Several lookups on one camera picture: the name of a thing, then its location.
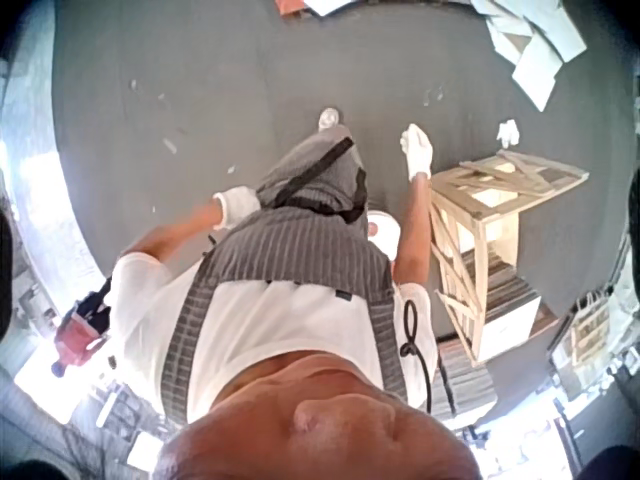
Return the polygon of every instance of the white glove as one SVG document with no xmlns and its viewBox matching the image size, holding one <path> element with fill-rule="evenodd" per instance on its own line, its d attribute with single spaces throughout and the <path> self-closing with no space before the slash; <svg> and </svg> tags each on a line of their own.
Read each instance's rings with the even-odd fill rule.
<svg viewBox="0 0 640 480">
<path fill-rule="evenodd" d="M 515 120 L 507 120 L 505 123 L 500 124 L 498 130 L 498 138 L 502 142 L 502 148 L 505 150 L 511 145 L 517 145 L 520 143 L 520 132 L 518 131 L 518 125 Z"/>
<path fill-rule="evenodd" d="M 431 178 L 431 161 L 433 160 L 433 146 L 427 134 L 420 130 L 416 124 L 412 123 L 400 138 L 402 151 L 407 156 L 407 166 L 409 167 L 409 181 L 417 173 L 426 173 Z"/>
<path fill-rule="evenodd" d="M 260 201 L 255 190 L 249 187 L 236 187 L 223 193 L 216 193 L 222 205 L 222 223 L 214 227 L 214 230 L 222 228 L 234 228 L 247 216 L 260 210 Z"/>
</svg>

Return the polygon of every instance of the striped apron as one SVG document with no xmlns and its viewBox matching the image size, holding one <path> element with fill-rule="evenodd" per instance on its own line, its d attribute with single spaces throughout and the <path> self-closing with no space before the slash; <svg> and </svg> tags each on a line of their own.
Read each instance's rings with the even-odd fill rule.
<svg viewBox="0 0 640 480">
<path fill-rule="evenodd" d="M 161 377 L 168 418 L 186 425 L 193 359 L 213 293 L 238 280 L 322 285 L 364 298 L 383 387 L 407 401 L 389 259 L 367 240 L 365 177 L 343 126 L 313 135 L 267 175 L 257 190 L 262 209 L 205 256 L 182 306 Z"/>
</svg>

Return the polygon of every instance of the stack of boards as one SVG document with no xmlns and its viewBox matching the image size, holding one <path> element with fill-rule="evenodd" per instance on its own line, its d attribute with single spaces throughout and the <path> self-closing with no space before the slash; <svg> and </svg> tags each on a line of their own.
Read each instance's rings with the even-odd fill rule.
<svg viewBox="0 0 640 480">
<path fill-rule="evenodd" d="M 449 403 L 443 375 L 438 370 L 431 386 L 431 414 L 452 430 L 473 425 L 498 400 L 491 375 L 486 367 L 471 365 L 458 338 L 438 344 L 438 350 L 453 405 Z"/>
<path fill-rule="evenodd" d="M 473 250 L 463 255 L 471 278 L 475 278 Z M 540 306 L 540 294 L 520 278 L 513 265 L 489 249 L 487 309 L 478 361 L 484 362 L 529 338 Z M 463 332 L 473 338 L 474 322 L 464 322 Z"/>
</svg>

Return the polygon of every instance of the white sneaker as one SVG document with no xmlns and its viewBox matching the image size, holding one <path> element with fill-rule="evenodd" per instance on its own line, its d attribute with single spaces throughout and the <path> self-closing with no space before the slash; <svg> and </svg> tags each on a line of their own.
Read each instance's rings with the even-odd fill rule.
<svg viewBox="0 0 640 480">
<path fill-rule="evenodd" d="M 340 112 L 335 108 L 325 108 L 320 114 L 318 120 L 318 131 L 321 132 L 327 128 L 335 127 L 340 123 Z"/>
</svg>

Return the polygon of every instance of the gray floor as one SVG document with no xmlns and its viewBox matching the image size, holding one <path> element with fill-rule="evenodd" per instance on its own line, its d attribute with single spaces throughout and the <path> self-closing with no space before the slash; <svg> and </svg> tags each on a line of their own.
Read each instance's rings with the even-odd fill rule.
<svg viewBox="0 0 640 480">
<path fill-rule="evenodd" d="M 630 47 L 592 2 L 565 3 L 589 50 L 560 72 L 541 114 L 494 53 L 484 20 L 464 7 L 283 20 L 272 0 L 58 2 L 56 138 L 98 265 L 108 273 L 134 237 L 211 193 L 257 184 L 325 105 L 343 111 L 370 196 L 396 216 L 407 191 L 398 140 L 410 122 L 428 131 L 437 172 L 494 153 L 498 124 L 515 118 L 519 150 L 591 173 L 521 220 L 520 272 L 564 313 L 609 276 L 635 163 Z M 437 334 L 451 332 L 433 305 Z M 544 378 L 551 334 L 491 363 L 500 396 L 491 416 Z"/>
</svg>

